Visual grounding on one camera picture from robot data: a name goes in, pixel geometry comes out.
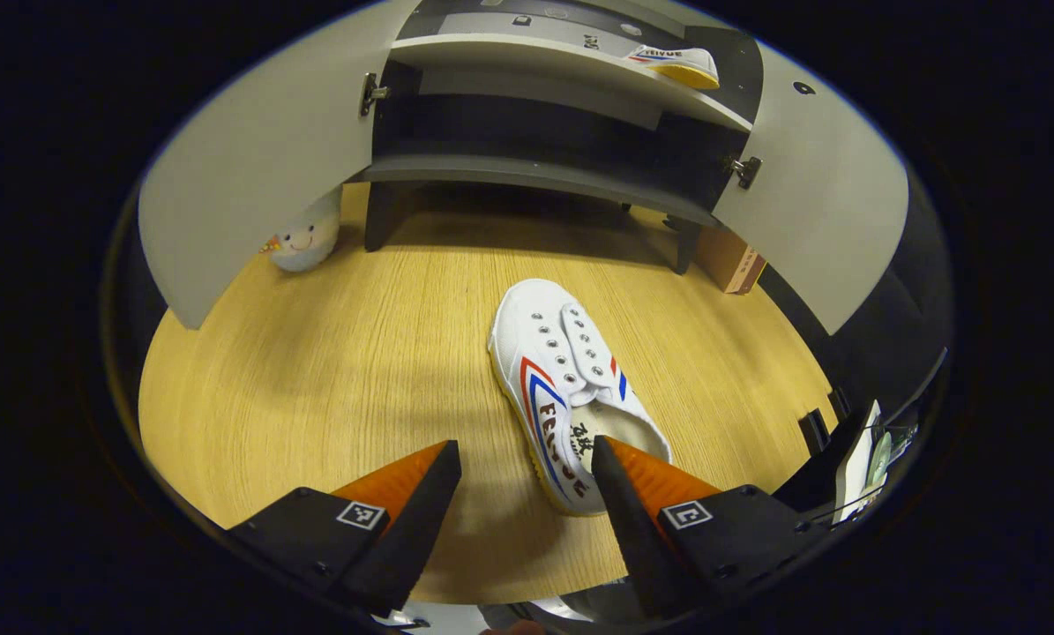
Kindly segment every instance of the wooden floor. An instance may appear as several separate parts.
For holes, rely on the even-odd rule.
[[[713,485],[772,492],[808,458],[797,420],[820,407],[836,425],[824,373],[764,290],[729,296],[696,267],[677,276],[662,214],[442,190],[411,198],[413,216],[366,253],[368,188],[346,186],[320,268],[290,274],[257,255],[199,331],[160,323],[143,443],[219,525],[458,439],[463,478],[414,600],[523,601],[623,576],[607,516],[567,518],[544,498],[488,363],[495,307],[524,277],[590,310],[676,465]]]

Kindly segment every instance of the white sneaker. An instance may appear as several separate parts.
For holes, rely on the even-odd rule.
[[[487,349],[539,479],[563,514],[606,511],[590,474],[599,434],[671,462],[586,309],[558,284],[530,278],[507,289]]]
[[[628,60],[690,85],[691,89],[719,89],[716,59],[703,49],[664,51],[642,44],[628,54]]]

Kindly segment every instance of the shelf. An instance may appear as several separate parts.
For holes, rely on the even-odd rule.
[[[720,225],[710,210],[640,177],[635,170],[610,173],[560,162],[453,153],[399,153],[375,156],[352,180],[467,180],[525,186],[627,201],[700,225]]]
[[[390,60],[417,69],[497,68],[592,83],[617,98],[632,98],[667,112],[740,132],[752,123],[699,90],[620,57],[562,41],[503,34],[446,34],[394,41]]]

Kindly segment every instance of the shoe sole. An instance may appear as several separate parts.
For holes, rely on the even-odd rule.
[[[701,72],[699,69],[686,68],[683,64],[662,64],[648,65],[648,70],[655,70],[665,77],[670,77],[689,89],[714,90],[719,89],[719,80]]]
[[[522,285],[519,283],[511,286],[511,289],[515,286]],[[499,325],[500,314],[503,313],[503,303],[500,303],[500,308],[494,312],[494,323]],[[527,416],[523,413],[522,407],[519,406],[515,397],[511,393],[510,387],[507,387],[506,382],[503,381],[503,373],[500,369],[499,359],[494,358],[494,331],[491,332],[490,336],[487,338],[487,357],[490,358],[491,373],[494,373],[494,382],[500,385],[500,392],[503,397],[507,398],[507,401],[511,404],[511,409],[515,411],[515,419],[519,419],[519,429],[522,430],[527,437],[527,457],[530,458],[531,465],[534,466],[534,476],[538,478],[539,485],[543,486],[543,493],[546,493],[547,501],[550,501],[551,505],[555,509],[559,509],[560,514],[565,516],[574,516],[574,518],[591,518],[592,516],[600,516],[603,512],[597,512],[596,514],[579,514],[579,512],[566,507],[565,503],[562,503],[559,499],[559,494],[554,493],[554,488],[550,486],[550,481],[546,478],[546,470],[543,469],[543,462],[538,457],[538,444],[534,443],[533,435],[530,431],[530,423],[527,423]]]

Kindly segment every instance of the white plush toy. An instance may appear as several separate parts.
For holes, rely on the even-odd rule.
[[[286,271],[306,271],[321,264],[338,240],[341,188],[318,198],[301,216],[275,234],[260,249]]]

